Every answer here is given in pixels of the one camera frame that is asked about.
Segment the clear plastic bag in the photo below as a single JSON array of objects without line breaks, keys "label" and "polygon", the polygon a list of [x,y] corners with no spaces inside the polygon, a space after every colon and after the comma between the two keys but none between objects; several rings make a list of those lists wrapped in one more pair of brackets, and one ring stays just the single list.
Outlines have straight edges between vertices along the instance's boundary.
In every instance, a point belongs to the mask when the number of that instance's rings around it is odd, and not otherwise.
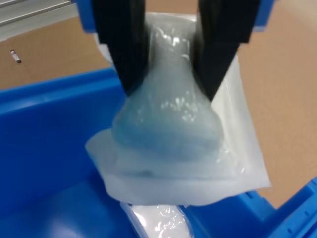
[{"label": "clear plastic bag", "polygon": [[194,238],[178,206],[134,206],[120,203],[140,238]]},{"label": "clear plastic bag", "polygon": [[86,149],[113,198],[139,205],[205,205],[269,186],[237,57],[213,102],[190,65],[195,21],[151,14],[149,73],[112,129]]}]

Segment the brown floor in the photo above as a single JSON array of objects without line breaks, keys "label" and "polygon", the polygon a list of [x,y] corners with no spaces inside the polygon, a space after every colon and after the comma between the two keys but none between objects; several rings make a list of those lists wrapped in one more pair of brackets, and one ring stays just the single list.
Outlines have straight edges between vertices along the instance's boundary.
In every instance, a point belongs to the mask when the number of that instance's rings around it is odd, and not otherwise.
[{"label": "brown floor", "polygon": [[[195,0],[148,0],[148,11],[195,13]],[[17,64],[10,50],[22,60]],[[0,42],[0,89],[108,67],[78,18]],[[239,50],[245,95],[280,206],[317,176],[317,31],[281,0],[269,27]]]}]

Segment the white packaged item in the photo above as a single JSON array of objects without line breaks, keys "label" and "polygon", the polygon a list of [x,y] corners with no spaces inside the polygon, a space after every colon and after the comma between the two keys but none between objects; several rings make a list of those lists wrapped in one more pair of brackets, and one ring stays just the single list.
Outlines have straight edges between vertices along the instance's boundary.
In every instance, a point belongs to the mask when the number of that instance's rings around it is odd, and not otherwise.
[{"label": "white packaged item", "polygon": [[86,144],[109,195],[135,205],[206,205],[270,186],[237,57],[210,104],[190,64],[194,20],[147,21],[149,72],[112,129]]},{"label": "white packaged item", "polygon": [[178,206],[135,206],[120,203],[140,238],[194,238]]}]

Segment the sealed plastic package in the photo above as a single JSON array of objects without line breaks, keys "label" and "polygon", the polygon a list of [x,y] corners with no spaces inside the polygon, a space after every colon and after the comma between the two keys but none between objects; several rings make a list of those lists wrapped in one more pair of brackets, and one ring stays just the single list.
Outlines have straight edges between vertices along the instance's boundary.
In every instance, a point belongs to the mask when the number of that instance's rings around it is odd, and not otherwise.
[{"label": "sealed plastic package", "polygon": [[120,205],[140,238],[194,238],[190,223],[178,206]]},{"label": "sealed plastic package", "polygon": [[206,205],[269,186],[237,57],[210,103],[190,64],[194,19],[148,14],[147,23],[147,76],[112,128],[86,144],[109,195],[136,205]]}]

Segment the blue plastic bin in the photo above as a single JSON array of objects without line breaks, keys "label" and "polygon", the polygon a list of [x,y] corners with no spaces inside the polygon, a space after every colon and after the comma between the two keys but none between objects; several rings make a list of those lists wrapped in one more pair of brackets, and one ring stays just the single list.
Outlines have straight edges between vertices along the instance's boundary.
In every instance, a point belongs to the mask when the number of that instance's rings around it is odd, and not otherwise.
[{"label": "blue plastic bin", "polygon": [[[84,149],[124,99],[112,70],[0,92],[0,237],[133,238]],[[317,179],[275,210],[256,192],[183,209],[197,238],[316,238]]]}]

